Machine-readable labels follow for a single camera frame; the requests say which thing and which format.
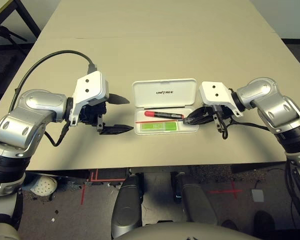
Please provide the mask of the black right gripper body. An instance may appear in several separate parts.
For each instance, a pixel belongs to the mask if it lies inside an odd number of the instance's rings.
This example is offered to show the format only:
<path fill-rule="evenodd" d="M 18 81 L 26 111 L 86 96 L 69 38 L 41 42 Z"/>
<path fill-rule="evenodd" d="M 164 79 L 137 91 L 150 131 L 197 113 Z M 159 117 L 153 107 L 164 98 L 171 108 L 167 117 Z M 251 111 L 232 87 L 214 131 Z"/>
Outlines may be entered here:
<path fill-rule="evenodd" d="M 222 134 L 223 139 L 228 138 L 228 127 L 225 123 L 225 120 L 231 118 L 233 112 L 230 108 L 224 105 L 212 105 L 212 117 L 215 123 L 215 126 L 219 133 Z"/>

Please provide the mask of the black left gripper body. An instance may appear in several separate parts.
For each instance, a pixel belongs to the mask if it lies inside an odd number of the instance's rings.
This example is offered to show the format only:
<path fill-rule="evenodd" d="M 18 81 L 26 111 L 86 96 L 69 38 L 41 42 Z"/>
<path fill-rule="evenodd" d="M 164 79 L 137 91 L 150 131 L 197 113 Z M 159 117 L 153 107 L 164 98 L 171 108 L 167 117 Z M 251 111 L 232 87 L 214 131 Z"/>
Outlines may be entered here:
<path fill-rule="evenodd" d="M 87 104 L 81 109 L 81 122 L 96 127 L 96 130 L 102 133 L 104 130 L 103 115 L 105 115 L 106 112 L 105 102 L 96 105 Z"/>

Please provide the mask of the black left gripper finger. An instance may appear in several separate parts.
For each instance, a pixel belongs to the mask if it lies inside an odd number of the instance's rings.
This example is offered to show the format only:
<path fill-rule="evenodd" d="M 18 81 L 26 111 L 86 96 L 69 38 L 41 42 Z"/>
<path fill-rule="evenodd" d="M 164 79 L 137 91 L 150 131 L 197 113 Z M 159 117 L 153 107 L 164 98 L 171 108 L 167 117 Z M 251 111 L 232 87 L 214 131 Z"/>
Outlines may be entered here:
<path fill-rule="evenodd" d="M 133 130 L 134 128 L 125 124 L 115 124 L 113 126 L 104 125 L 100 134 L 101 135 L 119 135 Z"/>
<path fill-rule="evenodd" d="M 109 104 L 114 105 L 123 105 L 123 104 L 129 104 L 130 101 L 126 99 L 123 96 L 117 95 L 117 94 L 109 94 L 109 98 L 107 100 Z"/>

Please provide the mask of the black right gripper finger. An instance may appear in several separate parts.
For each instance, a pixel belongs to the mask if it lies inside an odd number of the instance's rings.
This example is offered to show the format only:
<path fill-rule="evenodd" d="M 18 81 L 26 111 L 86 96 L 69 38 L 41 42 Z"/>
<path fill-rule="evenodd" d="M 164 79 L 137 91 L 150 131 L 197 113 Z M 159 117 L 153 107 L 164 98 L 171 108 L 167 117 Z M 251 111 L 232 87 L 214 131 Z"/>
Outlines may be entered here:
<path fill-rule="evenodd" d="M 189 114 L 190 118 L 199 118 L 202 116 L 205 116 L 206 114 L 209 114 L 210 107 L 208 106 L 202 106 L 194 110 L 192 113 Z"/>
<path fill-rule="evenodd" d="M 211 115 L 201 117 L 185 117 L 183 123 L 185 125 L 204 125 L 213 122 L 214 118 Z"/>

